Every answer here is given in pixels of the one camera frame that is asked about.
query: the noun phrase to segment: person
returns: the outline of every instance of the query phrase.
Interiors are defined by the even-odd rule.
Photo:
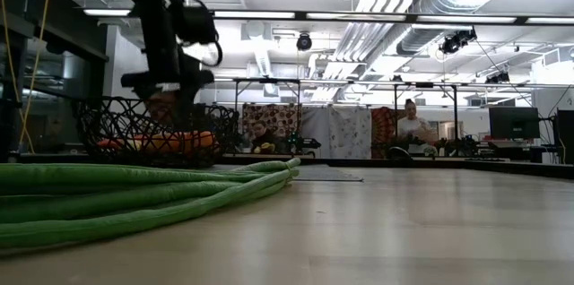
[[[271,129],[267,128],[267,124],[263,120],[259,120],[253,124],[253,134],[255,135],[255,139],[251,141],[251,152],[258,153],[258,152],[276,152],[278,146],[278,139],[273,134]],[[273,145],[273,149],[269,151],[264,151],[262,146],[264,144],[271,144]]]
[[[432,129],[429,123],[416,116],[416,105],[411,99],[404,104],[406,117],[398,121],[398,139],[409,142],[408,151],[411,154],[423,154],[432,142]]]

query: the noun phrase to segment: security camera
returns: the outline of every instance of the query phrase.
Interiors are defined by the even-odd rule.
[[[313,41],[308,33],[301,33],[299,35],[299,39],[297,40],[297,49],[299,51],[307,51],[310,50],[313,46]]]

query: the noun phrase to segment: black wire basket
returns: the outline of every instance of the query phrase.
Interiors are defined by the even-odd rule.
[[[207,168],[233,148],[239,115],[229,108],[123,98],[73,105],[86,151],[100,163]]]

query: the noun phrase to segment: ceiling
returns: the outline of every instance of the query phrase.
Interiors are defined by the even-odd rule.
[[[74,0],[83,7],[90,8],[130,8],[130,0]],[[294,11],[352,11],[359,0],[202,0],[212,9],[249,9],[249,10],[294,10]],[[574,0],[491,0],[478,11],[480,14],[574,14]],[[241,25],[243,22],[218,21],[218,31],[222,37],[224,58],[217,73],[229,69],[245,69],[247,64],[256,62],[255,55],[249,46],[240,44]],[[293,30],[294,33],[307,31],[314,39],[311,52],[298,52],[295,48],[295,37],[281,36],[279,42],[269,50],[272,64],[307,65],[309,58],[318,50],[333,50],[344,36],[349,24],[329,22],[269,22],[273,29]],[[493,63],[507,66],[518,82],[527,80],[530,63],[541,53],[554,49],[556,45],[574,45],[574,28],[572,27],[519,27],[519,26],[478,26],[476,27],[478,44],[471,44],[462,52],[439,62],[433,57],[433,47],[423,51],[418,57],[406,64],[408,73],[401,68],[396,71],[413,81],[440,80],[440,75],[450,73],[465,74],[475,77],[477,73],[488,73]]]

